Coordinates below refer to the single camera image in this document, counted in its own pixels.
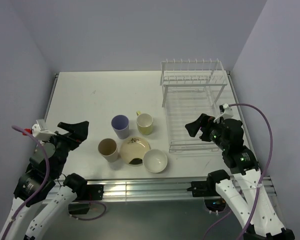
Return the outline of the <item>yellow-green mug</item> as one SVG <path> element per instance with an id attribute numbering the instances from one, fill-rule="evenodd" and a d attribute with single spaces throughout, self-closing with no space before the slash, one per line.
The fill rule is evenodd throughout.
<path id="1" fill-rule="evenodd" d="M 136 112 L 136 124 L 137 129 L 142 135 L 150 135 L 154 127 L 154 119 L 148 113 L 141 113 L 140 111 Z"/>

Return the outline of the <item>white ceramic bowl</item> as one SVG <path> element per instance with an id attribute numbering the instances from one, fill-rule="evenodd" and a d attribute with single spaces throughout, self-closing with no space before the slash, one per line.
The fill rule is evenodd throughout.
<path id="1" fill-rule="evenodd" d="M 151 173 L 161 173 L 168 165 L 168 157 L 159 149 L 150 149 L 143 157 L 143 165 Z"/>

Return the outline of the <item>cream floral plate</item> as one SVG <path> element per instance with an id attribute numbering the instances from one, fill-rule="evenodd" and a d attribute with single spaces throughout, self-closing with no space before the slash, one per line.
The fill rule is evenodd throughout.
<path id="1" fill-rule="evenodd" d="M 149 143 L 142 137 L 131 136 L 123 141 L 120 147 L 120 157 L 129 166 L 140 166 L 150 150 Z"/>

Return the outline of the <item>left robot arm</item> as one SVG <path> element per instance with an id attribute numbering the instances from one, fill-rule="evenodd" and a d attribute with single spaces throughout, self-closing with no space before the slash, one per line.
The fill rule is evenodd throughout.
<path id="1" fill-rule="evenodd" d="M 14 130 L 30 137 L 36 143 L 36 148 L 25 173 L 18 179 L 0 240 L 37 240 L 47 230 L 54 216 L 75 199 L 86 197 L 87 180 L 76 173 L 69 174 L 55 198 L 36 214 L 55 186 L 55 181 L 62 175 L 69 152 L 88 138 L 88 121 L 73 124 L 60 122 L 57 126 L 66 133 L 48 130 L 44 119 L 38 119 L 32 128 L 12 126 Z"/>

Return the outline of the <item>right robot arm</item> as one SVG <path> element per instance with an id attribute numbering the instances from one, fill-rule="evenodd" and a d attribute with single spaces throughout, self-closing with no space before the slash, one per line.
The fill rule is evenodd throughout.
<path id="1" fill-rule="evenodd" d="M 190 137 L 201 131 L 199 138 L 203 142 L 213 142 L 221 149 L 222 159 L 231 172 L 209 173 L 206 189 L 226 201 L 242 226 L 240 239 L 293 240 L 293 231 L 284 226 L 272 206 L 255 155 L 244 145 L 242 125 L 240 120 L 216 120 L 204 113 L 185 125 Z"/>

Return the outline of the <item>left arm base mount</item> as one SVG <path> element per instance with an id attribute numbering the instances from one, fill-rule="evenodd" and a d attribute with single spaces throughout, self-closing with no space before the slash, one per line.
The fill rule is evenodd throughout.
<path id="1" fill-rule="evenodd" d="M 103 184 L 87 184 L 75 190 L 77 197 L 75 201 L 99 201 L 103 199 Z"/>

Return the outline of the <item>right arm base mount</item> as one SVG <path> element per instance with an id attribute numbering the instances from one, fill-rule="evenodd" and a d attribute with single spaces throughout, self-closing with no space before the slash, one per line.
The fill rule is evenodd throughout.
<path id="1" fill-rule="evenodd" d="M 215 197 L 217 195 L 214 190 L 209 188 L 207 181 L 192 181 L 190 185 L 186 191 L 191 192 L 194 198 Z"/>

